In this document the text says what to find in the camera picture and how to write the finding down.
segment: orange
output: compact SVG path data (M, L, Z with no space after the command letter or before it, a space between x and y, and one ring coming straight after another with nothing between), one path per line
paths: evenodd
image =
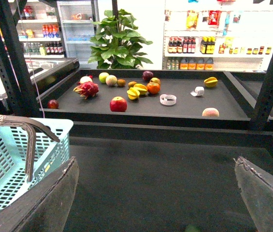
M149 82L146 87L147 91L151 94L157 94L160 91L160 85L158 83Z

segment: apple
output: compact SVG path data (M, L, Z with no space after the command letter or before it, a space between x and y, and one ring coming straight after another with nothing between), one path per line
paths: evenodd
M127 110L127 101L122 97L114 97L109 103L112 112L125 112Z
M106 78L108 77L108 73L107 72L102 72L100 73L99 75L99 80L102 84L105 84L106 83Z
M143 78L144 81L149 81L149 80L151 80L153 77L154 77L154 74L153 74L151 71L144 71L144 72L143 72L142 78Z
M117 77L116 76L114 76L114 75L107 76L106 84L108 86L114 86L114 85L116 85L116 83L117 83Z
M219 112L215 108L206 108L202 112L202 116L214 116L214 117L219 117Z
M83 77L80 79L79 83L80 83L80 84L83 84L83 83L88 82L88 81L92 82L92 79L91 79L89 76L83 76Z
M159 80L157 77L153 77L153 78L150 80L150 82L152 82L152 83L157 83L158 85L161 85L161 82L160 82L160 80Z
M49 100L48 104L47 104L48 109L58 109L59 108L59 103L57 100L52 99Z

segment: starfruit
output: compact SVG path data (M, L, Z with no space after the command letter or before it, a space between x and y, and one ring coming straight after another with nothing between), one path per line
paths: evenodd
M135 89L134 87L131 87L131 88L127 91L127 93L128 93L128 98L129 98L130 100L138 99L139 96L140 96L140 92L139 92L137 89Z
M213 77L213 76L204 80L205 87L207 88L213 88L217 85L217 83L218 83L218 80L216 79L216 77Z
M144 94L147 93L147 87L145 85L135 84L133 86L133 88L135 88L136 90L138 90L140 92L140 95L144 95Z

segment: refrigerator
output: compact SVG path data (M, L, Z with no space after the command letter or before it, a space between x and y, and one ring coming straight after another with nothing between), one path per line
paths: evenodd
M95 69L97 63L88 59L96 31L92 22L99 21L97 0L58 1L57 6L67 57L78 58L80 68Z

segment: white roll of tape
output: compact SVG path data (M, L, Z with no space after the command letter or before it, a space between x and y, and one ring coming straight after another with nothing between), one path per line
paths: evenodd
M162 105L175 105L176 96L168 95L168 94L162 94L162 95L160 95L160 103Z
M204 94L204 88L198 86L196 87L195 91L192 91L190 94L194 97L202 96Z

